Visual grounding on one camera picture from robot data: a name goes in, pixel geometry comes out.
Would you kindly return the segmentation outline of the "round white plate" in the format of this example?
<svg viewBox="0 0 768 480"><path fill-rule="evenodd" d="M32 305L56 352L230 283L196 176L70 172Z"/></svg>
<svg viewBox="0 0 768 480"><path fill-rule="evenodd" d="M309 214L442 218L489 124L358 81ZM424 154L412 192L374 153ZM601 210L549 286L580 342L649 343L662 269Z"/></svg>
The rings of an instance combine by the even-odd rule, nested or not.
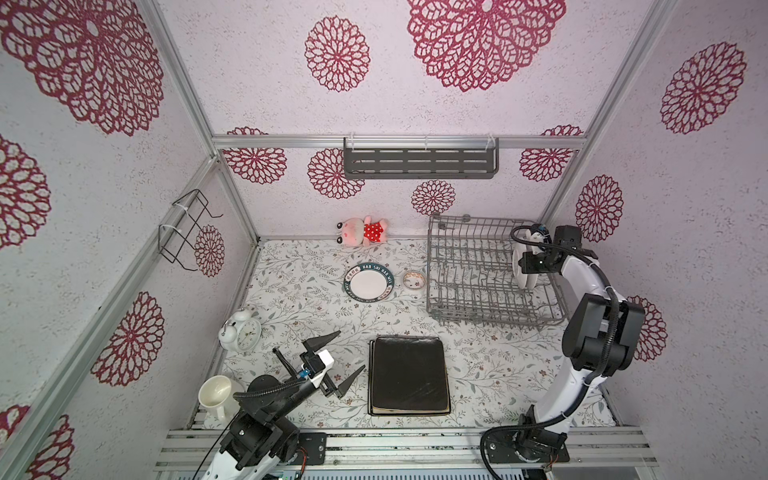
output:
<svg viewBox="0 0 768 480"><path fill-rule="evenodd" d="M521 289L527 289L528 275L525 274L520 265L520 261L523 259L527 246L525 244L516 243L512 253L512 269L514 279Z"/></svg>
<svg viewBox="0 0 768 480"><path fill-rule="evenodd" d="M391 271L375 262L364 262L350 268L343 277L342 290L360 303L376 303L389 297L395 287Z"/></svg>
<svg viewBox="0 0 768 480"><path fill-rule="evenodd" d="M538 274L525 274L525 288L533 290L538 282Z"/></svg>

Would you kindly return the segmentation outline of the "black square plate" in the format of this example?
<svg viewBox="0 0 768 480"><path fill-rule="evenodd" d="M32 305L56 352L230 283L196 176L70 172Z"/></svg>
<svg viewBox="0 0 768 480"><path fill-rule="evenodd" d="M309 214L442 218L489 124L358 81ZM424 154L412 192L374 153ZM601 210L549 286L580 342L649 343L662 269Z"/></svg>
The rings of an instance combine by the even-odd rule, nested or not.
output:
<svg viewBox="0 0 768 480"><path fill-rule="evenodd" d="M451 412L449 402L374 402L368 404L372 416L440 416Z"/></svg>
<svg viewBox="0 0 768 480"><path fill-rule="evenodd" d="M397 335L371 340L370 401L451 404L443 342L437 337Z"/></svg>

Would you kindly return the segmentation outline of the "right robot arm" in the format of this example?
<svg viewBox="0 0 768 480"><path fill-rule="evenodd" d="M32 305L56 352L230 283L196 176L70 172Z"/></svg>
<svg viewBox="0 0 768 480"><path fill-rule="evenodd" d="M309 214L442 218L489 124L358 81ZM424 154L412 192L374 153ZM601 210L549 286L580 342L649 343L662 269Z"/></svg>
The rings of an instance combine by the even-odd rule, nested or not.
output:
<svg viewBox="0 0 768 480"><path fill-rule="evenodd" d="M561 225L550 234L542 224L523 225L510 238L519 251L516 273L556 273L579 300L563 332L563 365L532 407L534 429L565 433L588 394L632 363L644 310L616 290L597 254L582 246L579 227Z"/></svg>

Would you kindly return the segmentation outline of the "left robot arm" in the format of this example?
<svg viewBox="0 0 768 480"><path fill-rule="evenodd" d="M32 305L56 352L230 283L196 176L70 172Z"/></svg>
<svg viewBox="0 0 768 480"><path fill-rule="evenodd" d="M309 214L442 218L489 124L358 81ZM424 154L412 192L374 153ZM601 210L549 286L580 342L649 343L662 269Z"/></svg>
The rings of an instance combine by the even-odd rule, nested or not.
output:
<svg viewBox="0 0 768 480"><path fill-rule="evenodd" d="M273 348L288 378L281 381L264 374L251 381L246 391L233 395L239 410L206 454L212 458L210 465L199 466L195 475L201 479L274 479L278 466L298 465L295 477L301 479L307 466L320 464L326 436L303 441L300 428L288 414L317 392L343 398L365 370L361 366L341 383L333 381L330 370L335 360L327 345L340 334L337 330L304 340L298 369L279 348Z"/></svg>

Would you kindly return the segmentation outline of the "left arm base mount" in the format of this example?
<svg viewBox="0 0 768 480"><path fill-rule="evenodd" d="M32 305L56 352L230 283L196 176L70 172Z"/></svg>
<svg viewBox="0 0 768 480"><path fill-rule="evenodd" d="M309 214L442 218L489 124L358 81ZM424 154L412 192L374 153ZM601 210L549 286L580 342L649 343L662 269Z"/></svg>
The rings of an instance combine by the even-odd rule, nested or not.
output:
<svg viewBox="0 0 768 480"><path fill-rule="evenodd" d="M288 465L318 466L325 463L328 434L326 432L299 432L288 457Z"/></svg>

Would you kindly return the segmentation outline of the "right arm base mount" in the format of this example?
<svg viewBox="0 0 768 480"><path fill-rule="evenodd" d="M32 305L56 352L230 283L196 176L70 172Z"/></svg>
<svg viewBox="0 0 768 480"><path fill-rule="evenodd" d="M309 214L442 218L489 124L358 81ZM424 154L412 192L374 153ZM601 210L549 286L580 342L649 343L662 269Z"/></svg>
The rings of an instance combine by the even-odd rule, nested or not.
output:
<svg viewBox="0 0 768 480"><path fill-rule="evenodd" d="M567 463L571 460L566 433L546 429L493 428L481 437L481 448L491 464Z"/></svg>

